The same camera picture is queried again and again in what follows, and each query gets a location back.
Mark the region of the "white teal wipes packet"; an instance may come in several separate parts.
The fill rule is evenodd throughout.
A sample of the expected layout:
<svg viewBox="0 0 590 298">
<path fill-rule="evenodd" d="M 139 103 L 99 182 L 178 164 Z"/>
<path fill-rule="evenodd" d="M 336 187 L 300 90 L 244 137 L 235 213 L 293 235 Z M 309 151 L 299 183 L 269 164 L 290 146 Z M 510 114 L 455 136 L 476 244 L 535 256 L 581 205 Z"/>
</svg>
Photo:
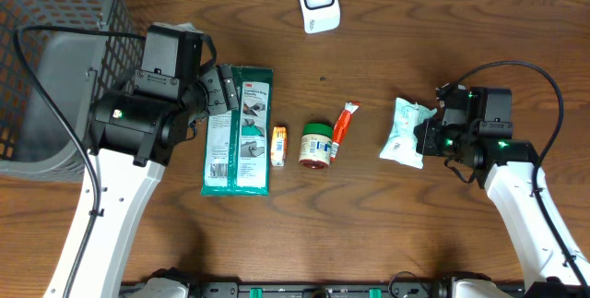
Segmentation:
<svg viewBox="0 0 590 298">
<path fill-rule="evenodd" d="M 417 153 L 418 138 L 414 129 L 436 113 L 436 109 L 397 98 L 393 126 L 379 158 L 421 170 L 423 156 Z"/>
</svg>

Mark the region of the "green 3M cloth package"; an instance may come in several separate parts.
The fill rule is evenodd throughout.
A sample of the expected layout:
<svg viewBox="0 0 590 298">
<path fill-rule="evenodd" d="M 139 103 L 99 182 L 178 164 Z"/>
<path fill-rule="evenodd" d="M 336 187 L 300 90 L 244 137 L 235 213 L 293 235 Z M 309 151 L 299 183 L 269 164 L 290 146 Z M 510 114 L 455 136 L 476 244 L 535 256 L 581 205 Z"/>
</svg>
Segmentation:
<svg viewBox="0 0 590 298">
<path fill-rule="evenodd" d="M 207 119 L 203 196 L 266 196 L 273 70 L 218 67 L 233 110 Z"/>
</svg>

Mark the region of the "small orange white box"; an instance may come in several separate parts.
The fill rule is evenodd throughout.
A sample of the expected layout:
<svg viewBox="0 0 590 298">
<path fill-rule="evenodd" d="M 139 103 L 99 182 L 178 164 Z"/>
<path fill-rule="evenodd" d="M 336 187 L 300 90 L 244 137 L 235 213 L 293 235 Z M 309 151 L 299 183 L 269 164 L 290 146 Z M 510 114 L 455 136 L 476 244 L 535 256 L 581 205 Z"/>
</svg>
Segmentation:
<svg viewBox="0 0 590 298">
<path fill-rule="evenodd" d="M 271 138 L 270 161 L 273 166 L 282 167 L 287 157 L 287 128 L 275 126 Z"/>
</svg>

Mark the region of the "orange stick sachet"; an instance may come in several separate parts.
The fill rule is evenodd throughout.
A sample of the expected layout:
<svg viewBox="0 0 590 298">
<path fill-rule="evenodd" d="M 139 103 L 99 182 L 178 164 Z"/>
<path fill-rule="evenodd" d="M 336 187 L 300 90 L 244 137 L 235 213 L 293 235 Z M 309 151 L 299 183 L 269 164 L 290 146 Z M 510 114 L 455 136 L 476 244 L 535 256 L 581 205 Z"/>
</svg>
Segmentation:
<svg viewBox="0 0 590 298">
<path fill-rule="evenodd" d="M 345 103 L 344 109 L 336 120 L 336 125 L 333 131 L 332 148 L 330 152 L 330 161 L 336 159 L 339 147 L 341 146 L 350 125 L 352 115 L 360 108 L 359 101 L 348 101 Z"/>
</svg>

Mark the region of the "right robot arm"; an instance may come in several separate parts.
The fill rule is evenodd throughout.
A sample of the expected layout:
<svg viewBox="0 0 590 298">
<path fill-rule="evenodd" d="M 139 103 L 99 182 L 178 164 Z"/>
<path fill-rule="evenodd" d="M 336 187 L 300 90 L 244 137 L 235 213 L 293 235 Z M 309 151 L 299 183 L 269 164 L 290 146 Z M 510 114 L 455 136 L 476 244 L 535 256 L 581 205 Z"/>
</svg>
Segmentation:
<svg viewBox="0 0 590 298">
<path fill-rule="evenodd" d="M 447 84 L 437 89 L 440 118 L 415 128 L 417 151 L 461 163 L 501 214 L 525 278 L 527 297 L 584 297 L 589 262 L 569 233 L 536 168 L 529 141 L 513 139 L 512 93 Z"/>
</svg>

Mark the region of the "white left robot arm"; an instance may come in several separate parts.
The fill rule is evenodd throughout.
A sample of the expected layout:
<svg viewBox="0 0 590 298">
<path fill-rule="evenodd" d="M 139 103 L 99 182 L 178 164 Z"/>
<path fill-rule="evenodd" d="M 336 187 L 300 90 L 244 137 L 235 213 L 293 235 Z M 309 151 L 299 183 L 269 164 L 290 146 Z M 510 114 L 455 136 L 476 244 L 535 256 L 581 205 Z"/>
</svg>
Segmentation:
<svg viewBox="0 0 590 298">
<path fill-rule="evenodd" d="M 89 108 L 85 136 L 90 168 L 48 297 L 115 297 L 138 224 L 176 146 L 196 124 L 239 106 L 228 66 L 210 36 L 192 24 L 154 23 L 140 66 Z"/>
</svg>

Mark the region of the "white barcode scanner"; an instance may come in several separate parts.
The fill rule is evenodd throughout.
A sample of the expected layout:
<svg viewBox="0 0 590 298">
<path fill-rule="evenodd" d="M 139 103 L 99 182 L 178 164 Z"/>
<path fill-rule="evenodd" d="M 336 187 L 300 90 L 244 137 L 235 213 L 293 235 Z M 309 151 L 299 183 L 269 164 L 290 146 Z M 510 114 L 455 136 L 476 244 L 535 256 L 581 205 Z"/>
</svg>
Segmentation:
<svg viewBox="0 0 590 298">
<path fill-rule="evenodd" d="M 308 34 L 335 30 L 341 19 L 338 0 L 300 0 L 304 31 Z"/>
</svg>

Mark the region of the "green lid jar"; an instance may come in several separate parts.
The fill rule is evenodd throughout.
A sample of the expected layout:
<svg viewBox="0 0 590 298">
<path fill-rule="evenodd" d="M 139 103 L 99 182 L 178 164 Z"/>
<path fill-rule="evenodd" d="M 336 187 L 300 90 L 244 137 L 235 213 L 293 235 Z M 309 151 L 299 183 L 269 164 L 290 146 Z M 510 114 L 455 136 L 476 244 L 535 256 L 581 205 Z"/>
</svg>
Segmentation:
<svg viewBox="0 0 590 298">
<path fill-rule="evenodd" d="M 325 169 L 330 164 L 333 128 L 309 123 L 302 131 L 299 163 L 309 169 Z"/>
</svg>

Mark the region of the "grey plastic mesh basket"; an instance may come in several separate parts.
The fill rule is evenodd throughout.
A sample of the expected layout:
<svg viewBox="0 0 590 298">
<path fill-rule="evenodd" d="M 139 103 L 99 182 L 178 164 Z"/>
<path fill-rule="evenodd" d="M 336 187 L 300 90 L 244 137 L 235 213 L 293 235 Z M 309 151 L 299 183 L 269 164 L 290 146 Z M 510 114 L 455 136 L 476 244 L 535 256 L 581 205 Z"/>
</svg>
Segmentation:
<svg viewBox="0 0 590 298">
<path fill-rule="evenodd" d="M 143 43 L 124 0 L 1 0 L 1 172 L 76 182 L 84 162 L 18 60 L 13 33 L 35 76 L 84 135 L 89 106 L 141 64 Z"/>
</svg>

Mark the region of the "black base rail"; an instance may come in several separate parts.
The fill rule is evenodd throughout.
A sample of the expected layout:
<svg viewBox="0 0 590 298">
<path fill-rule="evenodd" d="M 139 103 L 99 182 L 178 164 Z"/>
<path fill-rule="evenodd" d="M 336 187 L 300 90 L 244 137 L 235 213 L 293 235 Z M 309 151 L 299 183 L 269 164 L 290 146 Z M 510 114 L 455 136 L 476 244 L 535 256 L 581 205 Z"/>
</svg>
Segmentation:
<svg viewBox="0 0 590 298">
<path fill-rule="evenodd" d="M 377 284 L 239 284 L 234 282 L 201 283 L 189 293 L 198 298 L 370 298 L 390 297 L 428 297 L 429 294 L 417 282 L 397 282 L 391 289 L 385 283 Z"/>
</svg>

